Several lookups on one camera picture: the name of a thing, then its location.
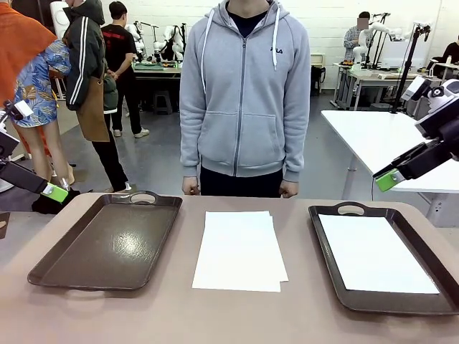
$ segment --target dark brown tray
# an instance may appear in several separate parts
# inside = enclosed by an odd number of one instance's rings
[[[135,202],[137,195],[154,201]],[[101,196],[29,273],[29,282],[90,291],[142,288],[181,203],[149,191]]]
[[[344,286],[336,260],[331,251],[319,214],[340,216],[362,216],[355,213],[340,214],[344,206],[356,206],[364,210],[363,216],[384,217],[407,245],[417,261],[430,275],[440,291],[439,295],[407,294],[391,292],[366,292],[348,290]],[[331,281],[344,307],[359,312],[401,315],[457,315],[459,314],[459,285],[435,256],[428,245],[413,229],[403,215],[395,209],[370,208],[355,202],[344,202],[335,206],[311,206],[309,214],[316,229]]]

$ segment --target hoodie drawstring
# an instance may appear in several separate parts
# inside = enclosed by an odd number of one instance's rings
[[[206,94],[206,82],[204,81],[204,53],[206,51],[207,36],[209,35],[210,27],[212,25],[212,20],[215,15],[215,10],[211,10],[209,14],[209,20],[207,21],[206,34],[204,36],[204,46],[202,47],[202,56],[201,56],[201,80],[202,87],[204,88],[204,94]],[[277,57],[277,45],[278,45],[278,31],[279,31],[279,18],[280,18],[280,7],[275,15],[275,25],[274,25],[274,34],[273,34],[273,65],[274,70],[277,70],[278,66],[278,57]]]
[[[280,7],[275,15],[275,24],[274,24],[274,35],[273,35],[273,64],[274,70],[277,70],[278,66],[278,56],[277,56],[277,44],[278,44],[278,31],[279,31],[279,17],[280,17]]]
[[[202,56],[201,56],[201,79],[202,87],[204,88],[204,94],[206,94],[206,82],[204,81],[204,52],[206,51],[207,36],[209,35],[210,27],[212,25],[212,20],[214,18],[215,10],[210,11],[209,21],[207,22],[206,35],[204,38],[204,46],[202,47]]]

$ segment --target black pants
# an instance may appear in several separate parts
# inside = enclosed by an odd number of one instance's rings
[[[276,199],[280,197],[279,188],[283,180],[283,171],[279,170],[265,176],[240,178],[201,168],[200,180],[203,196]]]
[[[126,103],[129,109],[129,120],[131,121],[132,133],[139,134],[142,130],[141,115],[138,110],[138,97],[136,92],[136,79],[134,76],[126,76],[124,79],[118,79],[116,82],[118,89],[118,111],[112,114],[113,129],[123,131],[121,118],[123,117],[123,100],[126,97]]]
[[[123,167],[120,164],[115,139],[110,131],[110,115],[105,115],[105,124],[107,125],[110,142],[93,142],[93,146],[99,155],[100,162],[107,173],[114,192],[118,192],[126,188],[128,177],[124,174]]]

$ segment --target table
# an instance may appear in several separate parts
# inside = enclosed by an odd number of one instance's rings
[[[346,310],[331,285],[308,207],[336,201],[184,197],[150,283],[135,293],[64,292],[26,275],[99,197],[78,196],[0,270],[3,343],[447,344],[459,317],[388,317]],[[459,280],[459,254],[417,209],[400,210]],[[193,290],[205,211],[270,211],[289,282],[281,293]]]
[[[163,70],[136,70],[137,80],[180,80],[181,68],[164,68]]]
[[[357,159],[371,175],[389,165],[397,156],[425,141],[416,129],[416,121],[397,113],[371,111],[323,111],[322,115],[353,153],[342,199],[349,199]],[[419,179],[404,181],[393,191],[434,194],[427,218],[436,227],[458,224],[443,211],[449,194],[459,194],[459,163],[449,160]]]
[[[356,89],[356,101],[355,101],[353,109],[354,111],[357,111],[357,108],[359,106],[361,91],[364,87],[377,87],[378,88],[378,94],[376,98],[376,104],[377,104],[381,102],[382,92],[384,88],[397,87],[400,83],[400,79],[384,79],[383,80],[383,79],[378,78],[378,75],[391,75],[393,71],[387,72],[383,70],[371,70],[372,75],[363,75],[360,72],[357,72],[357,71],[354,72],[352,70],[346,70],[345,72],[346,74],[344,76],[341,73],[341,79],[343,77],[346,77],[346,78],[348,77],[349,84],[346,85],[347,86],[347,89],[346,89],[341,81],[341,86],[339,88],[339,94],[334,104],[336,107],[345,109],[345,110],[349,110],[352,108],[351,102],[352,102],[352,97],[354,94],[354,88]],[[408,87],[409,85],[411,85],[411,82],[413,81],[413,79],[407,80],[405,87]],[[433,82],[433,85],[436,85],[436,84],[439,85],[441,82],[441,80],[436,77],[434,77],[431,80]]]
[[[448,72],[448,69],[450,70],[459,70],[459,65],[457,64],[452,64],[452,63],[437,63],[435,64],[436,66],[444,67],[445,71],[443,72],[443,79],[442,79],[442,84],[446,80],[446,74]]]
[[[340,84],[341,84],[341,78],[342,74],[345,70],[350,70],[350,66],[345,66],[341,63],[333,63],[333,66],[338,67],[338,78],[336,79],[336,86],[335,86],[335,93],[333,95],[333,100],[330,100],[330,103],[337,108],[338,105],[336,104],[336,101],[338,99],[338,90],[340,89]]]

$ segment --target gray hoodie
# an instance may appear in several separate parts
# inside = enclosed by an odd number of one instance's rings
[[[309,119],[308,34],[277,0],[246,39],[215,7],[189,35],[180,87],[181,163],[228,176],[279,171],[298,182]]]

